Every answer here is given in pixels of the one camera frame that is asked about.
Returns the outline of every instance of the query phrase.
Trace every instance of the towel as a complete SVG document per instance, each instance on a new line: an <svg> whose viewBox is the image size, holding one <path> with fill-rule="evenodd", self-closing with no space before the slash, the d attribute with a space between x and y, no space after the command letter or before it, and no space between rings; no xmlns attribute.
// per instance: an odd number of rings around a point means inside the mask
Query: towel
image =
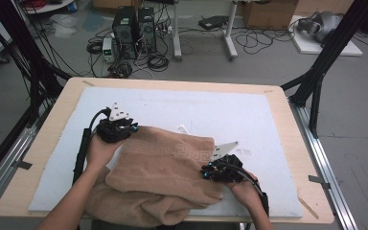
<svg viewBox="0 0 368 230"><path fill-rule="evenodd" d="M140 126L121 146L112 170L104 168L85 207L103 221L137 227L175 225L190 209L219 202L222 185L199 172L214 139Z"/></svg>

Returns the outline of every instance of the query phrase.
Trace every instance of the computer tower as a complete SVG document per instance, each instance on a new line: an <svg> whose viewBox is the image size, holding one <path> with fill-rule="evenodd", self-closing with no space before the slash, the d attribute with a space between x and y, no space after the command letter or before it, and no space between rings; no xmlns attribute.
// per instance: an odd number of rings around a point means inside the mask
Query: computer tower
<svg viewBox="0 0 368 230"><path fill-rule="evenodd" d="M137 11L140 37L142 37L142 50L148 53L157 52L156 33L154 27L154 8L143 7Z"/></svg>
<svg viewBox="0 0 368 230"><path fill-rule="evenodd" d="M112 23L115 39L122 43L136 42L139 39L139 25L136 10L132 6L119 7Z"/></svg>

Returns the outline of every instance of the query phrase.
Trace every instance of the cardboard box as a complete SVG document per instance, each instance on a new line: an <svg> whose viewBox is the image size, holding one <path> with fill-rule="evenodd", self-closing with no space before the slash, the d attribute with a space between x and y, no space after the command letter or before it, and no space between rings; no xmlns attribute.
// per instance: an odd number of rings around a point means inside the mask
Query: cardboard box
<svg viewBox="0 0 368 230"><path fill-rule="evenodd" d="M264 5L247 3L243 11L244 25L253 29L286 30L298 2L298 0L272 0Z"/></svg>
<svg viewBox="0 0 368 230"><path fill-rule="evenodd" d="M96 9L112 12L121 6L134 6L137 9L142 5L142 0L92 0L92 5Z"/></svg>
<svg viewBox="0 0 368 230"><path fill-rule="evenodd" d="M330 11L335 14L346 13L354 0L302 0L295 15L311 16L315 12Z"/></svg>

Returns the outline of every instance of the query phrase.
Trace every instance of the hand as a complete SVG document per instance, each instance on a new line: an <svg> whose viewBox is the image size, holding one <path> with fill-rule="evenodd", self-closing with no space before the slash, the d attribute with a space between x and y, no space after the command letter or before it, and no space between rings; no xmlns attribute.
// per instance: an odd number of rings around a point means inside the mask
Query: hand
<svg viewBox="0 0 368 230"><path fill-rule="evenodd" d="M251 172L249 173L254 180L258 180L256 175ZM226 187L228 187L231 192L234 194L236 200L246 207L246 209L250 209L253 207L262 206L262 202L259 197L259 193L256 188L252 185L252 183L248 180L241 181L240 183L225 183Z"/></svg>
<svg viewBox="0 0 368 230"><path fill-rule="evenodd" d="M117 142L114 144L109 144L98 134L94 134L91 138L91 142L89 144L88 148L88 154L87 154L87 169L95 169L95 170L101 170L105 167L105 165L112 159L113 154L115 151L120 147L123 142Z"/></svg>

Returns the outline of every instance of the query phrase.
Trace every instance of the wooden table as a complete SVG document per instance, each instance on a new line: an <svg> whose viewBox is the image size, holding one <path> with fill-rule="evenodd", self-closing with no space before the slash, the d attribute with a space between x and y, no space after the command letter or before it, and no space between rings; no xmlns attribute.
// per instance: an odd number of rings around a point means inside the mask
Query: wooden table
<svg viewBox="0 0 368 230"><path fill-rule="evenodd" d="M43 169L54 151L59 136L73 113L82 91L84 88L90 86L266 95L291 176L296 186L298 199L303 209L302 218L271 218L271 221L293 223L331 223L334 221L333 212L322 186L309 181L309 175L317 176L317 173L288 105L287 97L279 86L91 78L72 78L65 85L56 104L24 158L24 161L33 164L33 166L29 170L18 169L0 199L0 217L45 217L47 215L46 212L28 211L29 204L34 197ZM185 220L251 221L250 218L195 216L188 216Z"/></svg>

